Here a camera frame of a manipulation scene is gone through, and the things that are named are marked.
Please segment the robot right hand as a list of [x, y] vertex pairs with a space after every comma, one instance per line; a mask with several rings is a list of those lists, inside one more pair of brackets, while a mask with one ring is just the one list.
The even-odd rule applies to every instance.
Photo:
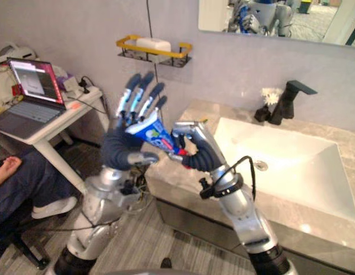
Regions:
[[176, 121], [171, 134], [175, 138], [190, 138], [197, 148], [194, 155], [168, 153], [171, 160], [202, 172], [212, 172], [227, 163], [214, 136], [203, 122]]

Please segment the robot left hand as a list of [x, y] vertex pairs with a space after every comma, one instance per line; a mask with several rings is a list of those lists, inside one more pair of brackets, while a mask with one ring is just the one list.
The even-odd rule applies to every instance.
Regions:
[[147, 111], [164, 89], [164, 83], [157, 83], [141, 103], [147, 87], [154, 79], [152, 71], [144, 76], [134, 74], [127, 82], [118, 106], [111, 114], [108, 130], [101, 147], [102, 163], [108, 168], [127, 171], [136, 166], [148, 166], [159, 161], [157, 154], [143, 152], [144, 140], [129, 133], [134, 126], [146, 121]]

